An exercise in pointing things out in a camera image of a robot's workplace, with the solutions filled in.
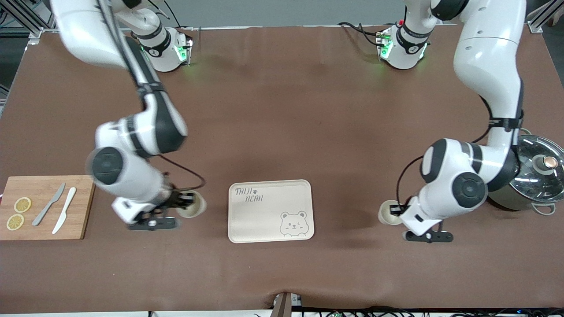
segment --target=lemon slice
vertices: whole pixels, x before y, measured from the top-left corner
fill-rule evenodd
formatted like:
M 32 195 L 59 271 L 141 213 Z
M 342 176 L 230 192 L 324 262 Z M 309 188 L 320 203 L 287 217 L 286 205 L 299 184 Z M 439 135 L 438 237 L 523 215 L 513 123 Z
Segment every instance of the lemon slice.
M 8 218 L 6 222 L 6 227 L 10 231 L 18 230 L 24 225 L 24 216 L 20 214 L 14 214 Z
M 22 197 L 14 204 L 14 210 L 17 213 L 25 213 L 32 206 L 32 200 L 27 197 Z

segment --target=pot lid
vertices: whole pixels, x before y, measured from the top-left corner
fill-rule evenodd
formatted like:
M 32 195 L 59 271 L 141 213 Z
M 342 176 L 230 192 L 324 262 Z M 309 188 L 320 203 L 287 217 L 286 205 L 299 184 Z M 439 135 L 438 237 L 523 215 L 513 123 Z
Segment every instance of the pot lid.
M 550 204 L 564 199 L 564 152 L 537 135 L 520 135 L 517 150 L 521 170 L 510 182 L 526 198 Z

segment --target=wooden cutting board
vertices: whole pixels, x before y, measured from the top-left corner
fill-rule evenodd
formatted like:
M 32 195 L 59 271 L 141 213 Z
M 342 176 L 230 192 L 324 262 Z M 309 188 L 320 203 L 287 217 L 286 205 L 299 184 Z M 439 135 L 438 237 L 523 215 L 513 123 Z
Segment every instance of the wooden cutting board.
M 66 185 L 59 200 L 51 206 L 39 226 L 32 226 L 35 217 L 53 198 L 62 183 Z M 76 194 L 67 209 L 67 220 L 56 234 L 52 234 L 71 187 L 76 187 Z M 93 193 L 94 184 L 87 175 L 9 177 L 0 204 L 0 240 L 82 239 Z M 23 226 L 10 231 L 6 223 L 11 215 L 17 213 L 14 203 L 21 197 L 30 198 L 32 206 L 21 214 L 25 218 Z

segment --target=black cable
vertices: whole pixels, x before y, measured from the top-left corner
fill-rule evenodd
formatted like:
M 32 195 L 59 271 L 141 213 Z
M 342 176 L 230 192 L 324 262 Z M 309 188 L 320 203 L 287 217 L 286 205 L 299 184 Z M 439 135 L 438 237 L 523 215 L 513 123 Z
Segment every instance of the black cable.
M 490 127 L 488 127 L 482 135 L 480 135 L 476 140 L 472 141 L 471 143 L 480 142 L 483 138 L 486 137 L 486 135 L 488 135 L 488 133 L 490 133 Z
M 354 25 L 352 25 L 351 23 L 348 23 L 348 22 L 341 22 L 341 23 L 338 23 L 337 25 L 341 25 L 341 26 L 347 25 L 348 27 L 351 27 L 353 30 L 362 33 L 361 29 L 357 28 L 356 26 L 354 26 Z M 372 32 L 365 32 L 365 33 L 368 34 L 368 35 L 376 36 L 376 33 L 372 33 Z
M 160 10 L 154 2 L 152 2 L 151 0 L 147 1 L 151 4 L 151 6 L 155 7 L 157 10 Z
M 124 60 L 124 63 L 126 65 L 127 71 L 129 72 L 129 75 L 131 75 L 131 77 L 133 78 L 133 81 L 137 85 L 137 80 L 135 78 L 135 75 L 133 74 L 133 68 L 131 67 L 131 63 L 129 62 L 127 55 L 125 54 L 124 47 L 123 47 L 124 44 L 119 37 L 120 31 L 117 27 L 115 17 L 114 17 L 113 14 L 109 14 L 111 20 L 108 20 L 106 13 L 102 9 L 102 7 L 103 7 L 102 2 L 100 0 L 96 0 L 96 2 L 99 6 L 100 14 L 102 14 L 102 19 L 104 20 L 104 23 L 108 26 L 108 31 L 109 31 L 110 35 L 112 36 L 113 42 L 116 45 L 116 49 L 120 52 L 121 58 Z
M 8 18 L 8 12 L 4 11 L 3 8 L 0 8 L 0 17 L 2 17 L 2 21 L 0 21 L 0 25 L 2 25 L 2 23 L 4 23 L 6 21 L 6 19 Z
M 418 157 L 418 158 L 416 158 L 416 159 L 414 159 L 413 161 L 409 162 L 409 164 L 407 164 L 407 165 L 403 168 L 402 173 L 399 174 L 398 182 L 397 182 L 396 185 L 395 185 L 395 198 L 397 199 L 397 202 L 398 202 L 398 205 L 400 206 L 400 208 L 402 208 L 402 203 L 401 203 L 401 201 L 399 200 L 399 185 L 400 185 L 400 183 L 402 182 L 403 174 L 405 174 L 405 173 L 407 172 L 407 169 L 408 169 L 411 165 L 413 165 L 415 162 L 417 162 L 418 160 L 420 160 L 420 159 L 422 159 L 422 158 L 423 158 L 423 155 L 420 156 L 420 157 Z
M 546 316 L 546 317 L 551 316 L 551 315 L 554 314 L 555 312 L 561 311 L 561 310 L 564 310 L 564 308 L 557 308 L 557 309 L 555 309 L 555 310 L 553 310 L 553 311 L 547 313 L 545 316 Z
M 364 34 L 364 38 L 366 38 L 366 40 L 367 40 L 370 44 L 372 44 L 372 45 L 374 45 L 374 46 L 378 46 L 378 47 L 384 47 L 384 44 L 372 42 L 372 41 L 368 38 L 368 35 L 367 35 L 366 31 L 364 31 L 364 28 L 362 27 L 362 23 L 359 23 L 359 24 L 358 24 L 358 27 L 360 28 L 360 31 L 362 32 L 362 34 Z
M 383 316 L 385 316 L 385 315 L 387 315 L 387 314 L 393 315 L 394 317 L 399 317 L 399 316 L 397 316 L 397 315 L 396 315 L 394 312 L 392 312 L 392 311 L 387 311 L 387 312 L 385 312 L 385 313 L 383 313 L 383 314 L 381 314 L 381 315 L 378 315 L 378 317 L 383 317 Z
M 182 165 L 176 163 L 175 161 L 173 161 L 173 160 L 171 160 L 171 159 L 169 159 L 169 158 L 164 157 L 164 156 L 161 155 L 161 154 L 159 154 L 159 155 L 157 155 L 157 156 L 160 157 L 161 159 L 167 161 L 168 163 L 171 163 L 172 165 L 174 165 L 174 166 L 176 166 L 176 167 L 178 167 L 178 168 L 181 168 L 181 169 L 183 169 L 183 170 L 189 172 L 190 174 L 192 174 L 192 175 L 194 175 L 194 176 L 196 176 L 196 177 L 198 177 L 198 178 L 200 179 L 200 184 L 199 184 L 198 186 L 196 186 L 196 187 L 177 188 L 177 189 L 176 189 L 177 191 L 191 191 L 191 190 L 196 190 L 196 189 L 202 188 L 203 186 L 206 185 L 206 179 L 203 178 L 200 174 L 196 173 L 195 171 L 193 171 L 193 170 L 191 170 L 191 169 L 189 169 L 189 168 L 186 168 L 186 167 L 184 167 L 184 166 L 182 166 Z
M 160 13 L 160 12 L 155 12 L 155 14 L 156 14 L 156 15 L 162 15 L 162 16 L 164 16 L 166 19 L 170 20 L 169 17 L 167 17 L 166 15 L 164 15 L 164 14 L 162 14 L 162 13 Z
M 374 46 L 377 46 L 377 47 L 384 47 L 384 44 L 380 44 L 380 43 L 373 42 L 370 38 L 368 38 L 369 35 L 370 35 L 370 36 L 376 36 L 376 33 L 373 33 L 373 32 L 366 32 L 366 31 L 364 30 L 364 28 L 362 27 L 362 23 L 359 23 L 359 24 L 358 24 L 358 27 L 355 27 L 354 25 L 352 25 L 352 24 L 350 24 L 350 23 L 348 23 L 348 22 L 341 22 L 341 23 L 339 23 L 338 25 L 341 25 L 341 26 L 347 25 L 347 26 L 351 27 L 353 30 L 355 30 L 355 31 L 357 31 L 357 32 L 361 32 L 361 33 L 364 35 L 364 38 L 365 38 L 370 44 L 372 44 L 372 45 L 374 45 Z
M 164 0 L 164 2 L 166 6 L 169 8 L 170 13 L 173 15 L 174 20 L 177 22 L 178 27 L 181 28 L 180 22 L 178 22 L 178 19 L 176 18 L 176 14 L 174 14 L 174 11 L 170 8 L 169 3 L 166 0 Z

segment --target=pot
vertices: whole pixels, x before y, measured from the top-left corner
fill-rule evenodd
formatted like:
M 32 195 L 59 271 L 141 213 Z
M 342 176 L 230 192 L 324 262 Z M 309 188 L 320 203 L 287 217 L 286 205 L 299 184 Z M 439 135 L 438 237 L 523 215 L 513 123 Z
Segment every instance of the pot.
M 505 187 L 490 192 L 489 197 L 512 210 L 533 210 L 552 215 L 555 203 L 564 199 L 564 151 L 556 143 L 521 129 L 517 156 L 519 174 Z

